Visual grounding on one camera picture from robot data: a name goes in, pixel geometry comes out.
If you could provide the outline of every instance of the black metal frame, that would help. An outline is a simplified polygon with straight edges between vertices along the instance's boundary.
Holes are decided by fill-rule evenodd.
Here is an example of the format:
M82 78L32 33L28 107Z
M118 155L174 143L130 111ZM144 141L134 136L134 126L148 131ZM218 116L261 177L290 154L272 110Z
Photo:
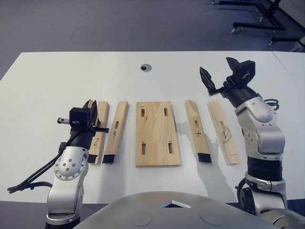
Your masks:
M240 1L219 1L219 5L235 5L235 6L256 6L256 8L262 13L260 17L260 22L263 22L266 18L272 25L263 25L257 23L246 23L246 22L234 22L233 23L233 32L235 28L244 27L244 28L255 28L263 30L286 30L284 27L273 15L276 9L279 7L281 0L275 0L271 6L267 9L261 3L252 3L252 2L240 2Z
M271 46L276 42L298 42L300 39L300 37L272 37L268 46Z

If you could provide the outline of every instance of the black cable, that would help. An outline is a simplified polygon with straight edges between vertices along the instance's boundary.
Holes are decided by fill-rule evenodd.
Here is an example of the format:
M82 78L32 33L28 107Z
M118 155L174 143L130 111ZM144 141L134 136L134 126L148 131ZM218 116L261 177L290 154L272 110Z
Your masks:
M280 108L280 105L278 104L278 100L277 99L266 99L264 100L265 102L268 102L267 104L273 108L275 111L277 111Z
M240 191L243 189L243 186L246 184L246 178L242 179L238 186L235 186L235 188L237 189L237 200L238 203L240 203Z
M8 188L7 190L9 191L9 193L11 194L11 193L14 193L14 192L17 192L17 191L23 191L26 188L30 188L31 190L33 190L35 187L40 187L40 186L52 187L52 184L50 184L49 182L44 182L44 181L36 182L36 183L32 183L32 182L34 180L36 180L38 177L40 177L42 174L44 174L47 170L49 170L55 164L57 159L62 155L63 150L65 149L65 147L70 146L71 142L81 133L82 132L76 132L73 136L70 137L70 139L62 147L60 146L58 154L55 158L53 158L51 161L49 161L43 167L38 169L36 172L34 172L32 175L30 175L27 179L22 181L17 186L13 186L13 187Z

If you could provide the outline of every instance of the white wall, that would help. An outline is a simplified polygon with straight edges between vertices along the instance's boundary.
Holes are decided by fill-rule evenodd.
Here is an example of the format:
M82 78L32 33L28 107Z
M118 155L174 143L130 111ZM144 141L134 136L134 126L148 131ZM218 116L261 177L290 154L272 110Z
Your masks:
M305 0L282 0L280 8L305 27Z

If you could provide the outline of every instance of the robotic arm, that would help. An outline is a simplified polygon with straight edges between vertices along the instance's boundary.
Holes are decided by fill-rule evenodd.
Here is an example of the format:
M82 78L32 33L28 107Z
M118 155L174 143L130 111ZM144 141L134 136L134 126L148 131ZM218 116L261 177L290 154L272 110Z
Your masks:
M276 124L278 101L266 103L270 100L264 101L247 86L255 75L255 62L239 63L233 58L226 59L233 74L226 78L223 87L216 89L205 69L200 68L200 75L210 96L220 93L236 108L238 123L242 127L248 171L236 187L238 201L245 211L278 227L297 225L304 219L287 210L285 180L282 178L285 138Z
M88 156L97 127L97 104L89 100L83 108L70 110L70 119L58 118L58 123L70 124L71 136L55 162L55 179L48 195L46 229L73 228L80 222L83 181L88 172Z

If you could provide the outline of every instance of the wooden board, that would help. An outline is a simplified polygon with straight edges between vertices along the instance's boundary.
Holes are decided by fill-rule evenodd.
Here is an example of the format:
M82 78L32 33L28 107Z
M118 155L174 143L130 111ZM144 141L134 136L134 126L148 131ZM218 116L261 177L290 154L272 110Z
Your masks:
M185 108L186 108L186 113L188 117L188 121L192 130L192 137L193 137L193 142L195 146L195 150L197 154L205 154L206 156L210 154L208 144L206 142L201 118L199 115L199 111L197 108L196 101L194 100L186 100L185 101ZM200 160L204 162L210 162L211 163L211 157L208 156L209 160Z
M211 101L208 103L208 109L226 159L231 165L239 163L237 147L228 128L220 103L218 101Z
M121 136L122 136L122 130L125 123L125 116L127 111L128 103L127 101L121 101L118 103L118 106L115 111L114 119L111 125L111 129L108 136L107 145L104 151L104 160L103 163L113 163L113 158L118 152ZM106 155L112 155L110 161L106 159Z
M96 125L98 127L107 127L108 122L108 114L109 114L109 105L105 101L99 101L97 104L97 121ZM102 158L102 152L104 149L105 143L105 132L96 132L95 136L92 139L90 150L89 150L89 157L95 158L94 164L100 164Z
M136 166L178 166L179 146L171 102L138 102Z

